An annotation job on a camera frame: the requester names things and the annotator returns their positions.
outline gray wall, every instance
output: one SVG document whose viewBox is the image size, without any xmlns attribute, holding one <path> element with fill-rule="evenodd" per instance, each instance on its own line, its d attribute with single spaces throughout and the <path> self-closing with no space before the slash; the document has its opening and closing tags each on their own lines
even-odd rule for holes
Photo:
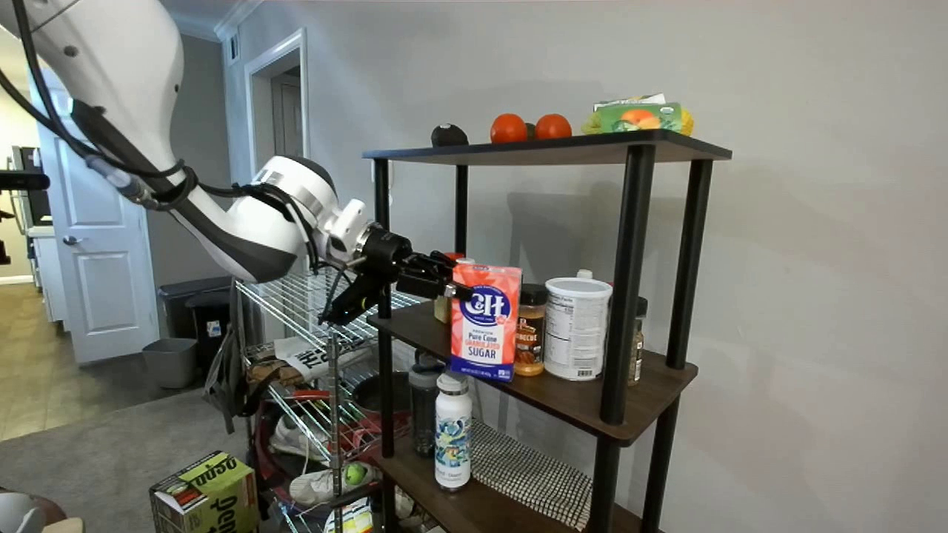
<svg viewBox="0 0 948 533">
<path fill-rule="evenodd" d="M 307 31 L 312 158 L 369 199 L 365 148 L 426 145 L 434 121 L 485 140 L 491 115 L 583 118 L 667 91 L 717 165 L 667 530 L 941 530 L 948 155 L 941 3 L 306 3 L 270 0 L 229 69 L 230 165 L 245 179 L 240 66 Z M 661 170 L 643 294 L 663 349 L 685 170 Z M 393 220 L 451 235 L 445 170 L 396 170 Z M 614 170 L 476 173 L 472 253 L 531 276 L 611 279 Z M 512 423 L 574 463 L 531 414 Z M 645 451 L 620 497 L 640 503 Z"/>
<path fill-rule="evenodd" d="M 183 35 L 183 85 L 172 118 L 172 148 L 209 188 L 230 185 L 221 91 L 218 44 Z M 149 213 L 149 229 L 158 285 L 221 276 L 197 239 L 172 216 Z"/>
</svg>

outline cardboard box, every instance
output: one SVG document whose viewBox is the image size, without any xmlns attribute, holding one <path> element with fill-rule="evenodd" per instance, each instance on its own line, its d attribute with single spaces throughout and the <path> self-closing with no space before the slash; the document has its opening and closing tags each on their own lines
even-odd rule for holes
<svg viewBox="0 0 948 533">
<path fill-rule="evenodd" d="M 257 533 L 254 470 L 212 451 L 152 487 L 158 533 Z"/>
</svg>

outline tomato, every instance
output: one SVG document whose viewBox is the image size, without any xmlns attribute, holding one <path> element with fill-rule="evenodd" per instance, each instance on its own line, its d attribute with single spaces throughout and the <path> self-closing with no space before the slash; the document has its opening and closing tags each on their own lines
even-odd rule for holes
<svg viewBox="0 0 948 533">
<path fill-rule="evenodd" d="M 509 143 L 523 143 L 531 140 L 531 128 L 519 112 L 501 112 L 491 124 L 491 143 L 494 145 L 509 145 Z"/>
<path fill-rule="evenodd" d="M 549 112 L 537 121 L 537 140 L 568 140 L 572 124 L 560 112 Z"/>
</svg>

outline door frame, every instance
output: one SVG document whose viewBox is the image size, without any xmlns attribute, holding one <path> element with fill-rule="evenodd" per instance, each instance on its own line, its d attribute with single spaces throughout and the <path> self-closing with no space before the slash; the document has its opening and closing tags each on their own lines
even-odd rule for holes
<svg viewBox="0 0 948 533">
<path fill-rule="evenodd" d="M 242 112 L 245 112 L 245 145 L 249 145 L 249 170 L 257 173 L 257 115 L 254 115 L 254 78 L 288 56 L 300 60 L 300 136 L 303 136 L 303 158 L 307 158 L 307 91 L 306 91 L 306 26 L 291 32 L 285 42 L 261 50 L 254 60 L 242 66 Z"/>
</svg>

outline white canister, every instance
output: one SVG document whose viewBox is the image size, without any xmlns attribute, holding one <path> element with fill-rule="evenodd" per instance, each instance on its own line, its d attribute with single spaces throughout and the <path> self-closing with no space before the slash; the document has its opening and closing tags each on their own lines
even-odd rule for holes
<svg viewBox="0 0 948 533">
<path fill-rule="evenodd" d="M 437 377 L 434 399 L 434 482 L 463 490 L 472 479 L 472 393 L 451 373 Z"/>
<path fill-rule="evenodd" d="M 544 281 L 552 303 L 544 312 L 544 371 L 590 382 L 600 373 L 603 333 L 611 321 L 614 288 L 580 269 L 574 279 Z"/>
</svg>

